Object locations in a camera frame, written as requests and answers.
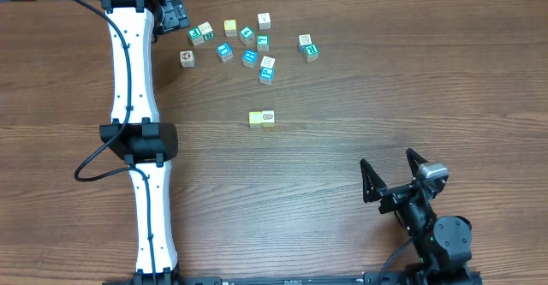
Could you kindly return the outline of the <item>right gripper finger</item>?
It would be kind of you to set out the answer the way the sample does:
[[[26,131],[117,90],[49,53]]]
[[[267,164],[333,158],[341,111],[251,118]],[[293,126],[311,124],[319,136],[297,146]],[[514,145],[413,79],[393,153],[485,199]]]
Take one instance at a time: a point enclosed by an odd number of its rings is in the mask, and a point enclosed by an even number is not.
[[[386,184],[365,158],[360,161],[360,170],[363,180],[363,200],[365,203],[379,201],[383,192],[387,189]]]
[[[409,164],[409,168],[411,169],[413,177],[418,176],[419,167],[423,163],[427,163],[427,160],[424,159],[419,153],[417,153],[414,149],[408,148],[406,150],[406,156]]]

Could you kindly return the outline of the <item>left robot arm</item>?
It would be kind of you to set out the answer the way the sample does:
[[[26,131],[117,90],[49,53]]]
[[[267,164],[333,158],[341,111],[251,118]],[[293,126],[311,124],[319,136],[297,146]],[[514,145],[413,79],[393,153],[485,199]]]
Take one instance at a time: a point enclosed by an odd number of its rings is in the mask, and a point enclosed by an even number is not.
[[[152,44],[189,27],[182,0],[100,0],[109,19],[114,68],[110,123],[101,140],[125,163],[134,188],[138,255],[132,284],[180,284],[170,220],[176,126],[161,122],[152,83]]]

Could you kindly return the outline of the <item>white block yellow side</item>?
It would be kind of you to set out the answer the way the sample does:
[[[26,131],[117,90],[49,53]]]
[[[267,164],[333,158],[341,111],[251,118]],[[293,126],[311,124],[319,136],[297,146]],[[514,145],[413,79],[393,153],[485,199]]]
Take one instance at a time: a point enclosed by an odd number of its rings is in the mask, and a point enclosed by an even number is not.
[[[265,127],[273,127],[275,125],[275,111],[274,110],[263,110],[261,112],[261,121],[262,126]]]

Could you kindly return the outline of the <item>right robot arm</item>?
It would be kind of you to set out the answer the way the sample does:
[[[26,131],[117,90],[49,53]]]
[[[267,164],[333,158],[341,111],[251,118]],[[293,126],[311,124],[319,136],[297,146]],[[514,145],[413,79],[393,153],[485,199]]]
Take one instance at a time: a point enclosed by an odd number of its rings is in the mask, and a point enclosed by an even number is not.
[[[438,217],[430,204],[446,185],[447,167],[427,161],[411,148],[406,150],[406,156],[412,180],[393,188],[387,187],[366,159],[360,161],[363,201],[379,202],[379,212],[392,212],[408,234],[408,239],[389,256],[381,271],[376,275],[365,274],[364,280],[375,284],[482,284],[480,273],[467,266],[472,258],[471,223],[461,216]],[[390,265],[410,245],[420,261],[390,276]]]

